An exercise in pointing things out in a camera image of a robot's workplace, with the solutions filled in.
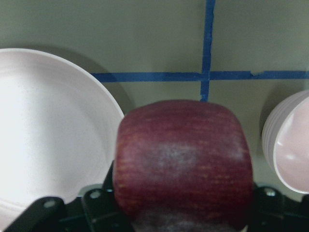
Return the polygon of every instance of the white plate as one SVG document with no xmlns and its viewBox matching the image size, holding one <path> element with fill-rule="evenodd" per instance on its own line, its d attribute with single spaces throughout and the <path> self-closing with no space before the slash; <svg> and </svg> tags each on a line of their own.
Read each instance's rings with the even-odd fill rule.
<svg viewBox="0 0 309 232">
<path fill-rule="evenodd" d="M 43 196 L 101 184 L 123 113 L 92 75 L 60 57 L 0 49 L 0 230 Z"/>
</svg>

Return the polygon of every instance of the white bowl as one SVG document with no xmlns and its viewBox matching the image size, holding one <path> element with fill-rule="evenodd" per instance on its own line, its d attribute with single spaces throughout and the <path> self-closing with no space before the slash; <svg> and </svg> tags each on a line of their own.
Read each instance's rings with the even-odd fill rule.
<svg viewBox="0 0 309 232">
<path fill-rule="evenodd" d="M 0 230 L 37 198 L 68 203 L 102 183 L 122 118 L 107 89 L 77 65 L 0 49 Z"/>
<path fill-rule="evenodd" d="M 263 152 L 281 182 L 295 192 L 309 193 L 309 90 L 278 104 L 262 132 Z"/>
</svg>

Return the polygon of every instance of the red apple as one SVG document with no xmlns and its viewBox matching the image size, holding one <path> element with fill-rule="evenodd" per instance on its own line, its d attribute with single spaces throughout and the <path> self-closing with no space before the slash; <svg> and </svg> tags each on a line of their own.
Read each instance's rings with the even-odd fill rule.
<svg viewBox="0 0 309 232">
<path fill-rule="evenodd" d="M 143 231 L 231 231 L 246 224 L 251 159 L 239 121 L 199 101 L 131 111 L 118 130 L 116 201 Z"/>
</svg>

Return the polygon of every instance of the apple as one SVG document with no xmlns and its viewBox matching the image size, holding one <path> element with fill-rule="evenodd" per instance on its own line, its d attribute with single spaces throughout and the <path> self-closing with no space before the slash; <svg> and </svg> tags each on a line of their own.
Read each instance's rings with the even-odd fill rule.
<svg viewBox="0 0 309 232">
<path fill-rule="evenodd" d="M 140 107 L 122 120 L 115 199 L 136 231 L 234 231 L 253 196 L 241 125 L 223 106 L 190 100 Z"/>
</svg>

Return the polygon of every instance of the metal bolt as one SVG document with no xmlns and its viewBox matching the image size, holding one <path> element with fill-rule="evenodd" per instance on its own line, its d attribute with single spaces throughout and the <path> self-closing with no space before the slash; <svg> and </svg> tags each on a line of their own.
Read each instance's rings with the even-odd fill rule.
<svg viewBox="0 0 309 232">
<path fill-rule="evenodd" d="M 266 193 L 267 196 L 269 197 L 274 197 L 276 196 L 276 191 L 271 189 L 271 188 L 265 188 L 264 192 Z"/>
<path fill-rule="evenodd" d="M 44 208 L 50 208 L 50 207 L 55 206 L 55 204 L 56 202 L 54 200 L 49 200 L 49 201 L 46 201 L 43 206 Z"/>
<path fill-rule="evenodd" d="M 93 191 L 90 195 L 90 198 L 95 199 L 101 196 L 101 193 L 98 190 Z"/>
</svg>

